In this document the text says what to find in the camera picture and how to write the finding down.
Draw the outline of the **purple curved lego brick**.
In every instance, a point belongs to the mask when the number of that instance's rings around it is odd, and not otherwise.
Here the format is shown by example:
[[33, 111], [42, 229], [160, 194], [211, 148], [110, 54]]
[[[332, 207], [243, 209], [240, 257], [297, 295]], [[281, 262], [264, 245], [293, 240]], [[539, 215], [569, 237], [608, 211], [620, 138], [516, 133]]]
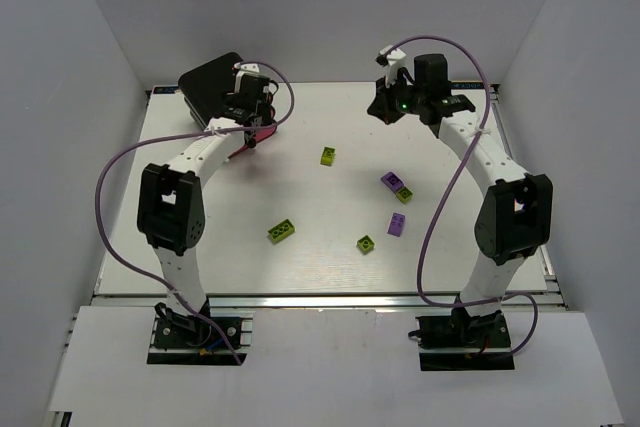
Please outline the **purple curved lego brick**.
[[405, 225], [405, 215], [401, 213], [393, 213], [389, 222], [387, 233], [394, 237], [401, 237]]

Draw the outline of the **pink top drawer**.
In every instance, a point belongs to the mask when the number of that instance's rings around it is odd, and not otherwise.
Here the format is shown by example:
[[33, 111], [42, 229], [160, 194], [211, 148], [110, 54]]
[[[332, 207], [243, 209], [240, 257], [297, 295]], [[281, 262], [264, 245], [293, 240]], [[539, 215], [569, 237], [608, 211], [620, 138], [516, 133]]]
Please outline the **pink top drawer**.
[[277, 126], [275, 125], [275, 115], [276, 109], [271, 106], [270, 107], [270, 120], [271, 123], [263, 130], [254, 130], [250, 132], [245, 132], [245, 144], [236, 150], [234, 153], [230, 155], [230, 158], [234, 158], [248, 150], [254, 149], [259, 143], [265, 141], [269, 137], [273, 136], [277, 131]]

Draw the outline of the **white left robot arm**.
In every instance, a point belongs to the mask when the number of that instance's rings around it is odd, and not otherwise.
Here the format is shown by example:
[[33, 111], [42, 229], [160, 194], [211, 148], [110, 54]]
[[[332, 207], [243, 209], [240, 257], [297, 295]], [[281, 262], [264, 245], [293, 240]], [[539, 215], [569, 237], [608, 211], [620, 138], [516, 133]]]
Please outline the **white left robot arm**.
[[196, 246], [205, 229], [203, 187], [233, 154], [256, 143], [260, 128], [274, 123], [271, 88], [277, 83], [240, 70], [223, 96], [222, 112], [169, 162], [148, 164], [141, 176], [137, 228], [152, 247], [170, 284], [167, 306], [188, 316], [208, 313]]

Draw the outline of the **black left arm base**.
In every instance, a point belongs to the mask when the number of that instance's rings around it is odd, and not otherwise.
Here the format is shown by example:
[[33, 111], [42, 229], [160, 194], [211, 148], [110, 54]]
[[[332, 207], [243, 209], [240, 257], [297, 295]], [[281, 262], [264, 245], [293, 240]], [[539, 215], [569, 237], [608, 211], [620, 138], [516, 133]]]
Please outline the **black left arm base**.
[[240, 366], [246, 359], [252, 333], [250, 317], [212, 318], [236, 352], [233, 354], [209, 323], [176, 313], [163, 302], [154, 306], [154, 314], [148, 365]]

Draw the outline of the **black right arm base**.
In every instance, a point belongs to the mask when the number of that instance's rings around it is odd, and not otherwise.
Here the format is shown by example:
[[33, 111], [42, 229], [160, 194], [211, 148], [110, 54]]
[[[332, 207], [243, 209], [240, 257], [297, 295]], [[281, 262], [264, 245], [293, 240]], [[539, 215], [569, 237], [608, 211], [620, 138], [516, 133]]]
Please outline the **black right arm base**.
[[501, 310], [471, 317], [464, 308], [416, 318], [408, 338], [419, 346], [423, 372], [512, 371], [514, 354]]

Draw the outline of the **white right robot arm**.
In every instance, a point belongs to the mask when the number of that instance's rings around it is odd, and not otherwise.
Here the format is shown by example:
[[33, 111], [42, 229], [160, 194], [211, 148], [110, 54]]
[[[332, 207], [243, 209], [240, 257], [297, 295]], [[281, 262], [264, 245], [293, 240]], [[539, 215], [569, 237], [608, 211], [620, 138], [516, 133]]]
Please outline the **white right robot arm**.
[[472, 319], [488, 317], [501, 303], [515, 273], [550, 237], [553, 185], [515, 162], [485, 129], [471, 100], [452, 92], [441, 54], [415, 57], [386, 47], [376, 59], [385, 74], [367, 112], [392, 124], [416, 115], [460, 159], [483, 196], [474, 237], [479, 249], [456, 305]]

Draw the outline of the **lime curved lego brick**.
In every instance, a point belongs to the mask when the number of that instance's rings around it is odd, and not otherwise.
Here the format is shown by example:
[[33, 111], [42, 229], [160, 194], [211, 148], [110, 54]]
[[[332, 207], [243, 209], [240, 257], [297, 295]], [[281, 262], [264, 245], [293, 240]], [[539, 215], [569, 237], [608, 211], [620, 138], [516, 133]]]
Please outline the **lime curved lego brick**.
[[320, 164], [323, 166], [332, 166], [335, 160], [335, 149], [331, 147], [325, 147], [323, 149]]

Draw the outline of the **lime small lego right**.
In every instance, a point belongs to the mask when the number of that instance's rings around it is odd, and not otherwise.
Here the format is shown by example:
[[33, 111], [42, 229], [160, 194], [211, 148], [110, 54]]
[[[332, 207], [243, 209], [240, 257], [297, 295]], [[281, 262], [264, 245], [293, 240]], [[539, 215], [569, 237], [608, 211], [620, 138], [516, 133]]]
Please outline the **lime small lego right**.
[[413, 192], [406, 186], [396, 192], [396, 198], [403, 204], [407, 204], [413, 198]]

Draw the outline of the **lime small lego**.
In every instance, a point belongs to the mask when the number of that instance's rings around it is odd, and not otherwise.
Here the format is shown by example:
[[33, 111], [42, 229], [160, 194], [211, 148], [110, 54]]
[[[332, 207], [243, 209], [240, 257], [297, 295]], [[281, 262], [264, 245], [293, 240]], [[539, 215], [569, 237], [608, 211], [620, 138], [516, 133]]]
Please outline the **lime small lego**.
[[375, 248], [375, 242], [371, 237], [365, 235], [357, 240], [356, 247], [363, 255], [367, 255]]
[[407, 204], [413, 198], [413, 192], [406, 186], [396, 192], [396, 198], [403, 204]]

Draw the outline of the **lime small lego front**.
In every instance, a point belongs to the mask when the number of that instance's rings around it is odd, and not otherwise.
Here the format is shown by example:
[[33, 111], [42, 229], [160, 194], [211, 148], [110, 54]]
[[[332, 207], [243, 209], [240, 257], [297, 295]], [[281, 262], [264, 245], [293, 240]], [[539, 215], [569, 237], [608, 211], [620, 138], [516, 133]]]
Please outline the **lime small lego front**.
[[375, 242], [371, 237], [365, 235], [357, 240], [356, 247], [363, 255], [367, 255], [375, 248]]

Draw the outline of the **lime long lego brick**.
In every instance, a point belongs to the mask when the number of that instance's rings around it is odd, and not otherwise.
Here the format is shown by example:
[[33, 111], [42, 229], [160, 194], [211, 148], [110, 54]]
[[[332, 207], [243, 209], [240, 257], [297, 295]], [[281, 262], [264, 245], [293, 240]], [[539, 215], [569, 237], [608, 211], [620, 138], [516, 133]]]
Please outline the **lime long lego brick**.
[[268, 230], [268, 238], [275, 245], [291, 236], [294, 232], [295, 226], [293, 223], [289, 219], [284, 219]]

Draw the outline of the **black drawer cabinet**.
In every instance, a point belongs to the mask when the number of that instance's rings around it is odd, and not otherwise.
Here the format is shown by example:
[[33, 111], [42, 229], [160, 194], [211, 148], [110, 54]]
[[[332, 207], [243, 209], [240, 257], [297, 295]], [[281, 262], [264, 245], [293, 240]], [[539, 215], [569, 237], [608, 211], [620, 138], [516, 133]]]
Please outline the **black drawer cabinet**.
[[225, 100], [235, 89], [234, 66], [242, 61], [238, 53], [229, 52], [179, 77], [178, 87], [191, 117], [201, 129], [224, 112]]

